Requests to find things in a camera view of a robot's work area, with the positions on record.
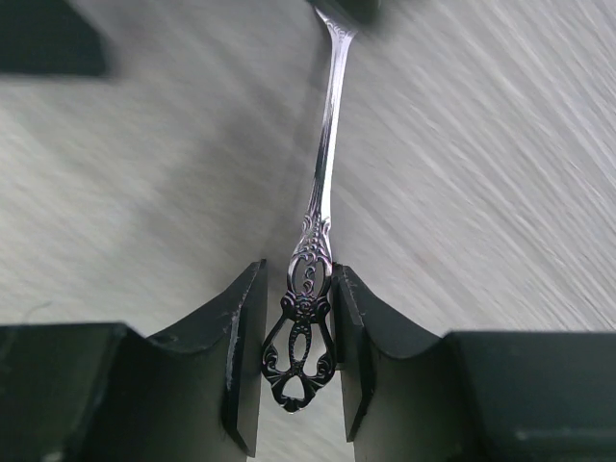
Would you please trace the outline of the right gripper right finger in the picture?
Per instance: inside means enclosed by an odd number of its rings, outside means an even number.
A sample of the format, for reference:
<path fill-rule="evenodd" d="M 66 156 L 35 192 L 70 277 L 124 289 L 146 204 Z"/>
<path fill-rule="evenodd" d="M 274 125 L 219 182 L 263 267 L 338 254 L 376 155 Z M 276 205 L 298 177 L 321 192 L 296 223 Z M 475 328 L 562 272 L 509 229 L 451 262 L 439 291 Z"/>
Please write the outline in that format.
<path fill-rule="evenodd" d="M 356 460 L 614 459 L 613 333 L 438 336 L 341 265 L 333 307 Z"/>

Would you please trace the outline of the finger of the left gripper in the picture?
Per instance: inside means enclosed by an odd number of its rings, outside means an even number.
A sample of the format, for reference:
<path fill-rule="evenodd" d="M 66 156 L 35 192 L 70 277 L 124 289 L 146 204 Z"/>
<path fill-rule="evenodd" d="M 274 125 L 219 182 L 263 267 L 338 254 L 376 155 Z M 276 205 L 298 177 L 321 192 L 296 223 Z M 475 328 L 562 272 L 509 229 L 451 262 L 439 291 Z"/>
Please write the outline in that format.
<path fill-rule="evenodd" d="M 1 72 L 9 75 L 104 77 L 105 39 L 68 1 L 1 3 Z"/>
<path fill-rule="evenodd" d="M 380 0 L 317 0 L 312 4 L 324 13 L 334 13 L 357 24 L 374 24 L 381 7 Z"/>

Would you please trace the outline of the ornate silver fork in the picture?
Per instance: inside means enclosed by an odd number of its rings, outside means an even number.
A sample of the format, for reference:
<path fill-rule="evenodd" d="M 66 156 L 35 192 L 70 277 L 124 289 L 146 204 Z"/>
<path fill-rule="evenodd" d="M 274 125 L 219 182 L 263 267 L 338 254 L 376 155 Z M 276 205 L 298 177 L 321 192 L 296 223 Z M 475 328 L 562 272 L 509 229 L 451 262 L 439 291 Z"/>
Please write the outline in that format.
<path fill-rule="evenodd" d="M 334 265 L 331 190 L 347 56 L 359 30 L 338 1 L 313 1 L 311 6 L 331 45 L 321 134 L 301 235 L 280 300 L 282 314 L 264 341 L 261 366 L 273 399 L 290 414 L 307 407 L 331 381 L 337 366 L 326 322 Z"/>

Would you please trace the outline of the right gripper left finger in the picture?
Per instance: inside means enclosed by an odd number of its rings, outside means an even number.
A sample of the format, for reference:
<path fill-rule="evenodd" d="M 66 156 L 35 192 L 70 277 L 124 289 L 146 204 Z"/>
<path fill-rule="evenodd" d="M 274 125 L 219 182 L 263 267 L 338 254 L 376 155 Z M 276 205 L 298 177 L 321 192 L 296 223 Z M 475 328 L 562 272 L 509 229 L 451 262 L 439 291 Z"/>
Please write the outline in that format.
<path fill-rule="evenodd" d="M 122 322 L 1 329 L 5 461 L 244 461 L 255 454 L 268 267 L 144 337 Z"/>

